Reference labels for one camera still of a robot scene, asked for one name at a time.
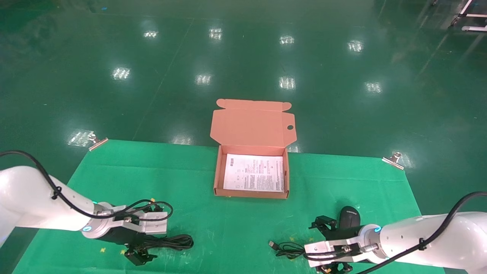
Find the box flap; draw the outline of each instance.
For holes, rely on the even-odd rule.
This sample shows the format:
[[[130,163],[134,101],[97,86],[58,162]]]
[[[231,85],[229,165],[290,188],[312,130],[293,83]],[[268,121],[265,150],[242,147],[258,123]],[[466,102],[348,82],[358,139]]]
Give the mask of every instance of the box flap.
[[[222,145],[286,147],[296,141],[288,102],[218,99],[210,136]]]

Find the metal clip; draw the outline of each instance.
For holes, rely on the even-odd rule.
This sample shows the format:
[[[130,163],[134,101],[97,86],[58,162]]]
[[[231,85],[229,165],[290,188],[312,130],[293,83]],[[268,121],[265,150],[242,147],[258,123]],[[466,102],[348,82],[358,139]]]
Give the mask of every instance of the metal clip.
[[[98,137],[96,137],[95,134],[90,134],[90,136],[88,137],[88,140],[92,141],[93,142],[93,146],[91,146],[88,150],[89,151],[93,151],[95,150],[95,148],[101,146],[102,144],[108,142],[108,138],[105,138],[103,140],[100,141],[100,139],[98,139]]]
[[[401,153],[400,152],[394,152],[394,154],[390,158],[382,158],[383,162],[386,162],[400,170],[404,170],[404,167],[401,166],[400,164],[397,163],[399,161],[399,158],[401,158]]]

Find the black cable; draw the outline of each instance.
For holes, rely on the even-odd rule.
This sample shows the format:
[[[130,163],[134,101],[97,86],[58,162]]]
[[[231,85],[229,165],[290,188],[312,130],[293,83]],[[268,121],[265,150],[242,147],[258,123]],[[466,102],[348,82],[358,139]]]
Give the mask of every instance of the black cable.
[[[150,221],[150,222],[162,221],[162,220],[168,219],[172,215],[173,208],[172,208],[172,206],[170,204],[168,204],[166,202],[163,202],[163,201],[152,202],[151,200],[147,200],[147,199],[139,200],[139,201],[137,201],[137,202],[129,205],[125,209],[120,210],[120,211],[117,211],[117,212],[115,212],[113,214],[110,214],[110,215],[93,215],[93,214],[84,212],[83,210],[81,210],[80,208],[78,208],[77,206],[75,206],[72,202],[70,202],[66,198],[66,196],[64,196],[64,194],[61,192],[61,187],[58,187],[58,186],[56,186],[54,184],[54,182],[52,181],[51,177],[49,177],[49,174],[44,169],[44,167],[41,165],[41,163],[39,161],[37,161],[37,159],[35,159],[32,155],[28,154],[27,152],[20,151],[20,150],[11,150],[11,151],[0,152],[0,157],[5,156],[5,155],[9,155],[9,154],[18,154],[18,155],[22,155],[22,156],[30,159],[35,164],[35,166],[37,167],[37,169],[40,171],[40,173],[42,174],[42,176],[46,179],[46,181],[49,184],[49,186],[53,189],[53,191],[54,191],[53,198],[59,197],[69,207],[71,207],[76,212],[78,212],[78,213],[80,213],[80,214],[82,214],[82,215],[84,215],[86,217],[90,217],[90,218],[93,218],[93,219],[109,219],[109,218],[113,218],[113,217],[125,217],[125,216],[132,215],[132,214],[134,214],[136,212],[142,211],[144,209],[150,208],[151,206],[157,206],[157,204],[165,204],[165,205],[167,205],[171,209],[171,211],[168,213],[168,215],[166,217],[159,218],[159,219],[138,219],[138,220],[141,220],[141,221]],[[140,203],[143,203],[143,202],[147,202],[149,204],[148,205],[145,205],[145,206],[142,206],[140,208],[137,208],[137,209],[129,212],[129,209],[132,209],[136,205],[138,205]]]
[[[436,240],[436,238],[438,238],[441,233],[443,233],[445,231],[445,229],[448,227],[448,225],[451,223],[451,221],[453,220],[453,217],[455,216],[455,214],[458,212],[458,210],[460,210],[460,208],[463,206],[463,204],[465,204],[468,200],[474,198],[474,197],[477,197],[477,196],[487,196],[487,192],[484,192],[484,191],[477,191],[477,192],[472,192],[470,194],[467,194],[465,196],[463,196],[463,198],[461,198],[456,204],[455,206],[450,210],[450,212],[448,213],[447,217],[445,218],[445,220],[443,220],[443,222],[441,223],[440,227],[438,227],[438,229],[429,237],[427,238],[426,240],[424,240],[423,238],[419,239],[419,243],[409,249],[407,249],[406,251],[403,251],[399,254],[397,254],[396,256],[390,258],[389,260],[386,260],[386,261],[383,261],[381,262],[380,264],[377,264],[377,265],[374,265],[372,266],[371,268],[369,269],[366,269],[362,272],[359,272],[357,274],[367,274],[367,273],[370,273],[372,271],[375,271],[381,267],[384,267],[392,262],[394,262],[395,260],[403,257],[403,256],[406,256],[407,254],[409,253],[412,253],[416,250],[420,250],[420,249],[425,249],[427,245],[429,245],[431,242],[433,242],[434,240]]]
[[[171,248],[174,250],[190,249],[194,245],[193,238],[187,234],[181,234],[174,237],[158,238],[152,235],[147,235],[144,240],[144,247],[151,248]]]
[[[339,259],[346,256],[346,252],[342,250],[338,251],[329,251],[329,252],[318,252],[318,253],[307,253],[304,247],[300,244],[295,242],[283,242],[280,244],[276,244],[273,241],[269,242],[269,246],[272,247],[276,253],[276,257],[279,256],[286,256],[288,259],[295,259],[301,255],[307,260],[310,261],[327,261],[330,259]],[[327,258],[315,258],[315,256],[331,256]]]

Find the usb connector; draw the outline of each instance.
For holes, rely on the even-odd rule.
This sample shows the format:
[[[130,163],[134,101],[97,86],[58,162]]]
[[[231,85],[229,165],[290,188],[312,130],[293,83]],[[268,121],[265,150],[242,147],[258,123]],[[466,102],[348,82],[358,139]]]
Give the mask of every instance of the usb connector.
[[[276,244],[276,243],[275,243],[275,242],[273,242],[273,241],[269,241],[269,246],[270,246],[270,247],[272,247],[272,249],[273,249],[273,250],[275,250],[275,251],[279,251],[279,249],[280,249],[280,248],[279,248],[279,245],[278,245],[278,244]]]

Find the green epoxy floor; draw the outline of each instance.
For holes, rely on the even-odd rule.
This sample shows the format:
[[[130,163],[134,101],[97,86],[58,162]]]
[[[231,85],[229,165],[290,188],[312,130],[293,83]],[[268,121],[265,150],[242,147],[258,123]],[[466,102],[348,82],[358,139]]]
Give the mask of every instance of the green epoxy floor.
[[[485,12],[485,3],[473,7]],[[460,1],[7,0],[0,4],[0,150],[66,182],[73,134],[217,146],[218,98],[288,101],[290,150],[403,153],[423,214],[486,190],[487,38],[447,29]],[[155,37],[144,37],[149,31]],[[116,68],[130,69],[114,79]],[[0,168],[27,164],[1,159]],[[487,210],[476,200],[470,210]],[[0,250],[12,270],[35,232]]]

